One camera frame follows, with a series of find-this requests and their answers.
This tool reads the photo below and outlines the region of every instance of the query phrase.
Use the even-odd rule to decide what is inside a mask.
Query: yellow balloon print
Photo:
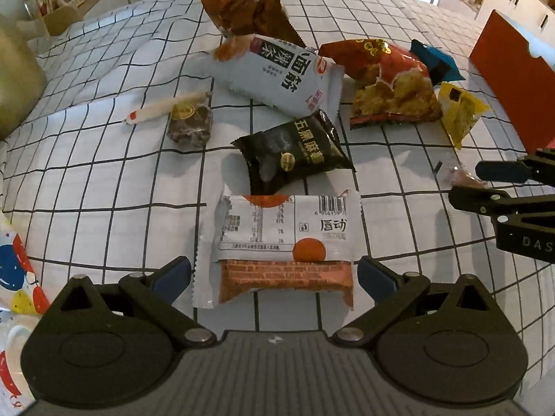
[[[12,299],[12,311],[19,314],[37,315],[30,297],[22,290],[16,292]]]

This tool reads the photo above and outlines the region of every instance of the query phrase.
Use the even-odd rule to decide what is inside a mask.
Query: red box
[[[528,153],[555,142],[555,50],[494,11],[470,59]]]

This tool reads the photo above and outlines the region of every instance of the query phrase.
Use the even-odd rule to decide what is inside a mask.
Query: checkered tablecloth
[[[468,55],[480,34],[474,21],[415,0],[282,0],[308,46],[381,37],[406,48],[416,38],[455,58],[465,81],[492,111],[456,152],[440,123],[349,130],[346,80],[341,143],[357,172],[334,171],[283,192],[362,194],[364,233],[358,256],[371,254],[397,272],[439,282],[463,273],[482,279],[523,338],[529,354],[524,389],[555,362],[553,269],[499,251],[488,218],[455,211],[449,185],[432,173],[458,156],[470,170],[481,159],[515,159],[524,148],[503,108]],[[223,177],[248,193],[246,167],[230,142],[283,123],[277,110],[234,94],[191,66],[221,36],[199,0],[145,0],[73,25],[38,60],[48,87],[5,145],[3,210],[53,299],[69,277],[116,282],[153,271],[177,255],[195,258],[211,183]],[[167,118],[122,123],[138,105],[191,90],[212,90],[213,134],[205,149],[165,136]],[[503,186],[511,195],[552,193],[537,183]],[[176,307],[221,334],[224,329],[334,332],[373,306],[357,293],[349,312],[335,293],[260,291],[215,310],[196,310],[190,292]]]

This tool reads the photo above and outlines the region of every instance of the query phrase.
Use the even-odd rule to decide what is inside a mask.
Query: red balloon print
[[[29,261],[29,258],[27,258],[25,247],[23,247],[23,242],[21,242],[21,238],[18,234],[16,234],[16,237],[13,240],[13,251],[16,253],[16,257],[21,264],[21,268],[26,272],[34,273],[31,262]]]
[[[48,299],[44,295],[44,291],[40,286],[35,286],[33,289],[33,303],[35,305],[35,311],[39,314],[45,314],[46,310],[50,306]]]
[[[4,383],[4,386],[10,393],[12,393],[16,397],[21,396],[19,389],[17,389],[16,384],[13,383],[12,376],[9,373],[5,351],[0,353],[0,378],[2,379],[2,383]]]

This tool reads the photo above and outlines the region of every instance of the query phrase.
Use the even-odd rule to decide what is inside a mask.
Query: blue snack package
[[[433,86],[443,81],[464,80],[451,55],[416,39],[412,41],[411,53],[414,53],[428,67]]]

